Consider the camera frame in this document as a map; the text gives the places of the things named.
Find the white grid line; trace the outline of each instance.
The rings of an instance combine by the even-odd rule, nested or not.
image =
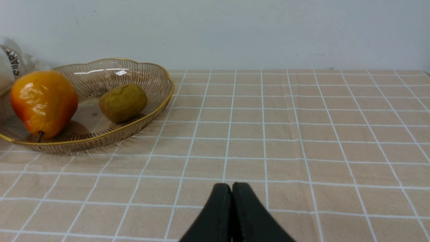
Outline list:
[[[421,99],[419,99],[418,98],[418,96],[415,94],[415,92],[414,91],[412,91],[412,89],[409,87],[409,86],[413,86],[413,85],[407,85],[406,84],[406,82],[403,80],[403,78],[400,76],[400,75],[398,75],[397,74],[397,72],[396,72],[396,75],[397,75],[397,77],[400,79],[400,81],[401,82],[403,82],[403,84],[408,88],[408,90],[414,95],[414,97],[418,100],[418,102],[428,111],[428,112],[430,112],[430,110],[427,108],[427,106],[425,106],[424,105],[424,103],[421,101]]]
[[[144,137],[136,137],[139,139],[153,139],[157,138],[157,136],[144,136]],[[179,140],[191,140],[192,137],[172,137],[172,136],[161,136],[161,139],[179,139]],[[195,140],[227,140],[227,138],[208,138],[208,137],[195,137]],[[283,141],[283,142],[297,142],[300,141],[300,139],[296,140],[285,140],[285,139],[245,139],[245,138],[230,138],[229,140],[256,140],[256,141]],[[314,142],[314,143],[337,143],[336,140],[303,140],[305,142]],[[375,141],[349,141],[349,140],[341,140],[342,143],[357,143],[357,144],[376,144]],[[430,143],[414,143],[414,142],[389,142],[389,141],[383,141],[379,142],[380,144],[397,144],[397,145],[430,145]]]
[[[235,97],[235,92],[236,92],[236,71],[234,71],[234,84],[233,84],[233,97],[231,98],[231,110],[230,110],[230,119],[228,122],[228,133],[227,133],[227,145],[226,145],[226,149],[225,149],[225,158],[224,158],[224,168],[222,171],[222,183],[225,183],[225,173],[227,171],[227,161],[228,161],[228,151],[229,151],[229,147],[230,147],[230,134],[231,134],[231,119],[233,118],[233,105],[234,105],[234,97]]]
[[[98,156],[98,155],[109,155],[109,154],[94,154],[94,156]],[[133,154],[129,154],[129,155],[119,155],[119,154],[115,154],[115,157],[121,157],[121,156],[135,156],[135,157],[139,157],[139,156],[143,156],[143,157],[147,157],[148,155],[133,155]],[[185,155],[153,155],[153,157],[165,157],[165,158],[187,158],[187,156]],[[198,155],[190,155],[190,158],[201,158],[201,159],[225,159],[224,156],[198,156]],[[234,159],[234,160],[263,160],[263,158],[252,158],[252,157],[228,157],[228,159]],[[304,158],[267,158],[267,160],[279,160],[279,161],[297,161],[297,160],[304,160]],[[309,161],[326,161],[326,162],[345,162],[343,160],[324,160],[324,159],[308,159]],[[349,163],[357,163],[357,164],[388,164],[386,161],[349,161]],[[406,165],[430,165],[430,163],[425,162],[425,163],[419,163],[419,162],[392,162],[393,164],[406,164]],[[0,171],[0,174],[15,174],[15,173],[21,173],[22,171]],[[25,171],[25,174],[58,174],[59,172],[54,172],[54,171]],[[63,174],[69,174],[69,175],[95,175],[98,176],[98,173],[80,173],[80,172],[63,172]],[[136,176],[138,177],[138,175],[125,175],[125,174],[109,174],[109,173],[103,173],[100,174],[103,177],[124,177],[124,176]],[[143,176],[147,176],[147,177],[164,177],[164,176],[151,176],[151,175],[143,175]]]
[[[0,229],[0,232],[5,233],[17,233],[18,230],[5,230]],[[108,235],[94,235],[94,234],[79,234],[79,233],[61,233],[61,232],[43,232],[43,231],[21,231],[21,234],[37,234],[37,235],[55,235],[55,236],[73,236],[73,237],[84,237],[84,238],[96,238],[96,239],[113,239],[114,236]],[[165,241],[165,242],[177,242],[177,239],[158,239],[158,238],[137,238],[137,237],[127,237],[120,236],[118,239],[128,239],[136,241]]]
[[[190,86],[203,86],[205,85],[204,83],[184,83],[184,85],[190,85]],[[260,86],[260,84],[236,84],[237,86]],[[209,86],[233,86],[233,84],[226,84],[226,83],[209,83]],[[279,87],[286,87],[286,86],[307,86],[307,87],[316,87],[316,84],[264,84],[263,86],[279,86]],[[322,87],[344,87],[346,86],[346,84],[320,84],[320,86]],[[404,85],[381,85],[381,84],[375,84],[375,85],[359,85],[359,84],[353,84],[350,85],[350,87],[375,87],[375,86],[379,86],[379,87],[406,87],[406,84]],[[411,87],[428,87],[430,86],[430,81],[429,84],[410,84],[408,86]],[[192,96],[192,95],[188,95],[188,94],[178,94],[176,93],[175,95],[178,96]]]
[[[314,71],[314,75],[315,75],[316,83],[318,84],[318,79],[317,79],[317,77],[316,77],[315,71]],[[345,162],[346,162],[346,165],[347,165],[347,167],[348,167],[348,171],[349,171],[350,176],[351,176],[351,178],[352,178],[352,181],[353,181],[353,183],[354,183],[354,186],[355,186],[354,188],[355,188],[355,191],[356,191],[356,193],[357,193],[358,200],[360,201],[361,208],[363,209],[363,213],[364,213],[364,215],[365,215],[365,217],[366,217],[366,221],[367,221],[367,224],[368,224],[368,226],[369,226],[370,233],[372,234],[373,241],[374,241],[374,242],[378,242],[378,239],[376,239],[375,230],[373,229],[372,223],[370,222],[369,216],[368,216],[368,214],[367,214],[367,209],[366,209],[366,207],[365,207],[365,205],[364,205],[364,202],[363,202],[363,199],[362,199],[362,197],[361,197],[360,191],[358,190],[358,187],[357,187],[357,181],[356,181],[356,179],[355,179],[355,177],[354,177],[354,174],[353,174],[352,168],[351,168],[351,166],[350,166],[350,164],[349,164],[349,162],[348,162],[348,158],[347,158],[347,156],[346,156],[346,154],[345,154],[345,151],[344,151],[344,148],[343,148],[343,146],[342,146],[342,143],[340,142],[340,139],[339,139],[339,136],[338,136],[338,132],[337,132],[337,130],[336,130],[336,128],[335,128],[335,126],[334,126],[334,124],[333,124],[333,120],[332,120],[332,117],[331,117],[331,115],[330,115],[330,111],[329,111],[329,110],[328,110],[328,108],[327,108],[326,101],[325,101],[325,99],[324,99],[323,93],[322,93],[322,91],[321,91],[321,89],[320,89],[320,87],[319,87],[319,86],[318,86],[318,90],[319,90],[319,93],[321,94],[322,102],[323,102],[323,104],[324,104],[324,107],[326,108],[327,115],[328,115],[329,120],[330,120],[330,123],[331,123],[331,125],[332,125],[332,129],[333,129],[333,131],[334,131],[334,133],[335,133],[335,136],[336,136],[337,142],[338,142],[338,144],[339,144],[339,147],[341,148],[342,155],[343,155],[344,160],[345,160]]]
[[[288,84],[289,84],[290,83],[290,77],[289,77],[289,75],[287,75],[287,80],[288,80]],[[295,116],[296,123],[297,123],[297,131],[298,131],[298,136],[299,136],[299,139],[300,139],[301,151],[302,151],[303,159],[304,159],[305,166],[306,166],[307,178],[308,178],[310,193],[311,193],[312,202],[313,202],[313,209],[315,211],[315,218],[316,218],[316,223],[317,223],[317,226],[318,226],[319,240],[320,240],[320,242],[324,242],[323,229],[321,227],[321,220],[319,219],[318,207],[316,205],[315,192],[313,190],[312,176],[310,174],[309,164],[308,164],[307,159],[306,159],[306,153],[304,151],[303,141],[301,140],[302,138],[301,138],[300,126],[298,124],[297,111],[295,109],[295,103],[294,103],[294,98],[293,97],[291,97],[291,101],[292,101],[292,104],[293,104],[294,116]]]
[[[269,186],[267,183],[267,150],[266,150],[266,125],[264,121],[264,97],[263,97],[263,71],[260,70],[260,81],[261,81],[261,116],[263,126],[263,157],[264,157],[264,190],[266,196],[266,209],[269,209]]]
[[[199,109],[198,107],[173,107],[173,109]],[[230,108],[203,108],[203,109],[228,109]],[[232,108],[232,110],[236,109],[250,109],[250,110],[293,110],[293,108]],[[304,108],[296,108],[296,110],[309,110],[309,111],[354,111],[357,112],[358,109],[304,109]],[[404,109],[395,109],[398,112],[428,112],[427,110],[404,110]],[[372,112],[392,112],[392,109],[363,109],[363,111],[372,111]]]
[[[18,183],[18,181],[19,181],[19,179],[21,179],[21,177],[24,175],[24,174],[26,174],[26,170],[27,170],[27,168],[28,168],[28,166],[32,163],[32,162],[34,162],[35,160],[37,160],[40,156],[41,156],[42,154],[40,153],[40,154],[38,154],[38,155],[36,155],[36,157],[33,159],[33,160],[31,160],[29,163],[27,163],[25,166],[24,166],[24,169],[22,170],[22,171],[19,171],[18,173],[19,173],[19,175],[18,175],[18,177],[15,179],[15,181],[13,182],[13,184],[11,185],[11,187],[9,188],[9,189],[7,189],[6,190],[6,192],[3,194],[3,196],[0,198],[0,201],[1,200],[3,200],[6,196],[7,196],[7,194],[13,189],[13,187],[15,187],[15,185]]]
[[[111,155],[111,157],[109,158],[109,160],[106,162],[106,164],[103,166],[103,168],[100,170],[100,172],[99,172],[99,174],[97,175],[97,178],[96,178],[96,180],[95,180],[95,182],[94,182],[94,185],[92,186],[92,188],[91,188],[91,191],[88,193],[88,195],[86,196],[86,199],[85,199],[85,201],[83,202],[83,204],[82,204],[82,206],[80,207],[80,209],[79,209],[79,211],[78,211],[78,213],[76,214],[76,216],[75,216],[75,218],[73,219],[73,222],[72,222],[72,224],[70,225],[70,227],[67,229],[67,232],[66,232],[66,234],[64,235],[64,237],[63,237],[63,239],[61,240],[61,242],[65,242],[65,240],[66,240],[66,238],[67,238],[67,236],[70,234],[70,231],[72,230],[72,228],[73,228],[73,226],[75,225],[75,223],[76,223],[76,221],[78,220],[78,218],[79,218],[79,216],[81,215],[81,213],[82,213],[82,210],[84,209],[84,207],[85,207],[85,204],[87,204],[87,202],[88,202],[88,200],[89,200],[89,198],[91,197],[91,195],[92,195],[92,193],[94,192],[94,190],[95,190],[95,188],[96,188],[96,186],[97,186],[97,184],[98,184],[98,181],[100,180],[100,178],[102,177],[102,172],[103,172],[103,170],[106,168],[106,167],[108,167],[108,165],[110,164],[110,162],[112,161],[112,159],[114,158],[114,154],[116,154],[116,152],[118,151],[118,148],[121,146],[121,144],[122,144],[123,142],[121,141],[121,142],[119,142],[119,144],[118,144],[118,146],[115,148],[115,150],[114,150],[114,152],[113,152],[113,154]]]
[[[426,152],[423,150],[423,148],[421,147],[421,145],[417,142],[417,140],[415,139],[415,136],[412,134],[412,132],[409,130],[408,126],[406,126],[405,122],[403,122],[403,120],[400,118],[399,113],[397,112],[397,110],[393,107],[393,105],[391,105],[391,103],[388,101],[387,97],[385,96],[385,94],[381,91],[381,89],[379,87],[376,87],[379,92],[382,94],[382,96],[385,98],[385,101],[388,103],[388,105],[390,106],[390,108],[392,109],[392,111],[394,112],[394,114],[396,115],[396,117],[400,120],[400,122],[402,123],[403,127],[406,129],[406,131],[408,132],[408,134],[410,135],[410,137],[412,138],[412,140],[414,141],[414,143],[418,146],[418,148],[421,150],[421,153],[424,155],[424,157],[427,159],[427,161],[430,163],[430,159],[427,156]]]
[[[117,177],[139,177],[138,175],[122,175]],[[168,177],[168,176],[142,176],[148,178],[166,178],[166,179],[180,179],[181,177]],[[219,178],[202,178],[202,177],[184,177],[184,180],[203,180],[203,181],[219,181]],[[225,179],[226,181],[231,182],[252,182],[252,183],[265,183],[265,180],[248,180],[248,179]],[[310,184],[305,180],[268,180],[268,183],[302,183],[302,184]],[[344,187],[364,187],[364,188],[382,188],[382,189],[407,189],[407,190],[425,190],[429,191],[430,187],[426,186],[381,186],[381,185],[365,185],[365,184],[349,184],[349,183],[326,183],[326,182],[315,182],[312,181],[313,185],[324,185],[324,186],[344,186]],[[34,198],[3,198],[3,200],[35,200]],[[53,200],[53,199],[44,199],[45,201],[57,201],[61,202],[64,200]],[[85,201],[72,201],[74,203],[83,203]],[[114,202],[86,202],[86,204],[111,204],[111,205],[120,205],[121,203]],[[145,206],[144,204],[133,203],[132,205],[136,206]]]
[[[194,138],[196,137],[197,128],[198,128],[198,126],[199,126],[199,120],[200,120],[200,117],[201,117],[201,115],[202,115],[203,105],[204,105],[204,103],[205,103],[206,94],[208,93],[209,81],[211,80],[211,73],[212,73],[212,71],[209,73],[208,82],[207,82],[206,90],[205,90],[205,95],[203,96],[202,105],[201,105],[201,107],[200,107],[199,115],[198,115],[198,117],[197,117],[196,126],[195,126],[195,128],[194,128],[193,138],[192,138],[192,140],[191,140],[191,144],[190,144],[190,147],[189,147],[189,149],[188,149],[188,154],[187,154],[187,158],[185,159],[184,169],[182,170],[181,178],[179,179],[179,186],[178,186],[178,190],[177,190],[177,192],[176,192],[175,202],[173,203],[172,212],[170,213],[169,222],[167,223],[167,229],[166,229],[166,233],[165,233],[165,235],[164,235],[164,239],[165,239],[165,240],[166,240],[166,239],[167,239],[167,237],[169,236],[170,227],[171,227],[171,225],[172,225],[173,216],[174,216],[174,213],[175,213],[175,210],[176,210],[176,205],[177,205],[178,200],[179,200],[179,194],[181,193],[182,181],[183,181],[183,179],[184,179],[185,170],[187,169],[188,161],[190,160],[191,150],[193,149]]]
[[[74,159],[75,159],[75,156],[71,157],[70,161],[61,169],[60,174],[58,174],[58,176],[57,176],[55,182],[52,184],[51,188],[45,193],[45,195],[43,196],[43,198],[39,201],[39,203],[37,204],[36,208],[33,210],[33,213],[28,217],[28,219],[26,220],[26,222],[22,225],[21,229],[15,235],[15,237],[12,240],[12,242],[15,242],[17,240],[17,238],[19,237],[19,235],[24,231],[24,228],[27,226],[27,224],[31,221],[31,219],[33,218],[33,216],[36,214],[37,210],[40,208],[40,206],[42,205],[43,201],[47,198],[47,196],[52,191],[52,189],[54,189],[54,187],[57,185],[57,182],[58,182],[58,180],[60,180],[60,177],[61,177],[61,172],[64,171],[64,169],[66,168],[66,166],[69,165],[71,162],[73,162]]]
[[[317,75],[342,75],[342,71],[339,71],[338,73],[316,73]],[[170,74],[175,75],[181,75],[184,73],[179,72],[169,72]],[[212,75],[233,75],[233,73],[212,73]],[[238,74],[245,74],[245,75],[259,75],[260,73],[254,72],[254,73],[248,73],[248,72],[238,72]],[[187,75],[209,75],[209,73],[187,73]],[[288,73],[263,73],[263,75],[313,75],[312,72],[308,73],[294,73],[294,72],[288,72]],[[344,74],[346,76],[367,76],[368,74],[362,73],[362,74],[353,74],[353,73],[346,73]],[[372,76],[397,76],[396,74],[371,74]],[[425,73],[422,74],[408,74],[408,75],[401,75],[401,76],[427,76]]]
[[[351,91],[351,89],[349,88],[349,86],[348,86],[348,85],[347,85],[347,87],[348,87],[348,90],[351,92],[351,95],[353,95],[353,93],[352,93],[352,91]],[[356,100],[355,98],[354,98],[354,101],[355,101],[356,105],[360,108],[360,106],[359,106],[359,104],[358,104],[358,102],[357,102],[357,100]],[[364,115],[364,113],[363,113],[361,110],[360,110],[360,112],[361,112],[361,115],[363,116],[363,118],[364,118],[364,120],[365,120],[366,124],[367,124],[367,125],[369,125],[369,122],[367,121],[366,116]],[[373,138],[378,142],[378,139],[377,139],[377,137],[376,137],[375,133],[373,132],[373,129],[372,129],[372,127],[371,127],[370,125],[369,125],[369,129],[370,129],[370,132],[372,133]],[[378,143],[378,147],[379,147],[380,151],[382,152],[382,155],[384,156],[384,158],[385,158],[385,160],[387,161],[388,165],[390,166],[391,172],[393,173],[394,177],[395,177],[395,178],[396,178],[396,180],[398,181],[398,183],[399,183],[399,185],[400,185],[400,187],[401,187],[400,189],[402,190],[403,195],[404,195],[404,196],[406,197],[406,199],[408,200],[408,203],[409,203],[409,205],[411,206],[412,211],[414,212],[414,215],[415,215],[415,217],[417,218],[417,220],[418,220],[418,222],[419,222],[419,224],[420,224],[420,226],[421,226],[422,230],[424,231],[424,234],[425,234],[425,236],[427,237],[427,240],[428,240],[428,241],[430,241],[430,236],[429,236],[429,234],[428,234],[428,232],[427,232],[426,228],[424,227],[424,225],[423,225],[422,221],[418,218],[417,211],[416,211],[416,209],[415,209],[415,207],[414,207],[414,205],[413,205],[413,203],[412,203],[411,199],[409,198],[409,196],[408,196],[408,194],[406,193],[406,191],[402,188],[402,187],[403,187],[403,183],[400,181],[399,177],[397,176],[397,173],[396,173],[396,171],[394,170],[394,168],[393,168],[393,166],[392,166],[392,164],[391,164],[390,160],[388,159],[387,155],[385,154],[384,149],[382,149],[381,144],[379,144],[379,143]]]
[[[155,146],[156,146],[156,145],[157,145],[157,141],[155,142],[155,144],[154,144],[154,146],[153,146],[153,150],[155,149]],[[121,221],[120,221],[120,223],[118,224],[117,230],[116,230],[116,232],[115,232],[115,237],[112,239],[112,242],[115,242],[115,241],[116,241],[116,239],[118,238],[118,234],[120,233],[120,230],[121,230],[121,228],[122,228],[122,226],[123,226],[124,220],[125,220],[125,218],[126,218],[126,216],[127,216],[127,213],[128,213],[129,208],[130,208],[130,206],[131,206],[131,204],[132,204],[132,201],[133,201],[133,199],[134,199],[134,196],[136,195],[136,192],[137,192],[137,190],[139,189],[139,184],[140,184],[140,181],[141,181],[141,179],[142,179],[143,172],[144,172],[144,170],[145,170],[146,166],[148,166],[148,164],[149,164],[149,160],[150,160],[150,159],[151,159],[151,155],[149,155],[149,156],[148,156],[148,158],[147,158],[147,160],[146,160],[146,163],[145,163],[145,166],[142,168],[142,171],[140,172],[139,178],[137,179],[136,186],[135,186],[135,188],[134,188],[134,190],[133,190],[132,196],[131,196],[131,197],[130,197],[130,199],[129,199],[129,202],[128,202],[128,203],[127,203],[127,205],[126,205],[126,208],[125,208],[125,210],[124,210],[123,216],[121,217]]]
[[[179,85],[178,92],[179,92],[179,91],[181,90],[181,88],[182,88],[182,84],[183,84],[183,82],[184,82],[184,79],[185,79],[185,75],[186,75],[186,73],[187,73],[187,71],[185,71],[184,76],[182,77],[182,81],[181,81],[181,84]],[[174,104],[176,103],[176,98],[177,98],[177,96],[175,96],[175,97],[174,97],[174,99],[173,99],[173,101],[172,101],[172,106],[174,106]],[[136,183],[135,189],[133,190],[132,196],[131,196],[131,197],[130,197],[130,199],[129,199],[129,202],[128,202],[127,207],[126,207],[126,209],[125,209],[125,211],[124,211],[124,213],[123,213],[123,216],[122,216],[121,221],[120,221],[120,223],[119,223],[119,225],[118,225],[118,228],[117,228],[117,230],[116,230],[116,232],[115,232],[115,237],[112,239],[112,242],[115,242],[115,241],[116,241],[116,239],[117,239],[117,238],[119,238],[118,234],[119,234],[119,232],[120,232],[120,230],[121,230],[121,227],[123,226],[123,223],[124,223],[124,220],[125,220],[125,218],[126,218],[126,216],[127,216],[128,210],[129,210],[130,206],[132,205],[132,201],[133,201],[133,199],[134,199],[134,196],[136,195],[136,192],[137,192],[137,190],[139,189],[140,181],[141,181],[141,179],[144,177],[143,172],[145,171],[145,168],[148,166],[148,164],[149,164],[149,162],[150,162],[151,158],[153,157],[153,154],[154,154],[155,148],[157,147],[158,141],[160,140],[160,137],[161,137],[161,134],[163,133],[164,127],[166,126],[167,118],[170,116],[170,113],[171,113],[171,112],[172,112],[172,108],[170,108],[170,109],[169,109],[169,112],[167,113],[167,116],[166,116],[166,120],[163,122],[163,125],[161,126],[161,129],[160,129],[160,132],[159,132],[159,134],[158,134],[158,136],[157,136],[157,139],[155,140],[155,143],[154,143],[154,145],[152,146],[151,152],[150,152],[150,154],[149,154],[149,156],[148,156],[148,158],[147,158],[147,160],[146,160],[146,164],[145,164],[145,166],[142,168],[142,170],[141,170],[141,172],[140,172],[140,174],[139,174],[139,177],[138,177],[138,180],[137,180],[137,183]]]
[[[28,198],[26,201],[36,201],[36,202],[57,202],[57,203],[72,203],[72,204],[82,204],[82,201],[68,201],[68,200],[52,200],[52,199],[33,199]],[[91,205],[112,205],[112,206],[123,206],[126,207],[128,203],[114,203],[114,202],[88,202],[87,204]],[[148,208],[173,208],[173,205],[156,205],[156,204],[137,204],[133,203],[130,206],[134,207],[148,207]],[[177,205],[176,208],[191,208],[191,209],[203,209],[203,206],[192,206],[192,205]],[[279,211],[279,212],[290,212],[290,213],[309,213],[314,214],[315,211],[305,211],[305,210],[285,210],[285,209],[271,209],[268,211]],[[350,215],[357,217],[388,217],[388,218],[416,218],[416,216],[411,215],[387,215],[387,214],[354,214],[354,213],[346,213],[346,212],[337,212],[337,211],[318,211],[319,214],[339,214],[339,215]],[[420,219],[428,219],[430,220],[430,216],[418,216]]]

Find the gold wire basket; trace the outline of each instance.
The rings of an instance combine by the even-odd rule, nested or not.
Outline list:
[[[79,107],[69,124],[55,138],[41,143],[18,119],[10,104],[10,92],[0,97],[0,137],[28,149],[67,154],[101,148],[127,139],[149,125],[167,106],[175,84],[165,68],[127,59],[101,59],[87,64],[55,68],[74,84]],[[148,104],[137,116],[113,124],[98,107],[98,99],[117,86],[135,83],[148,96]]]

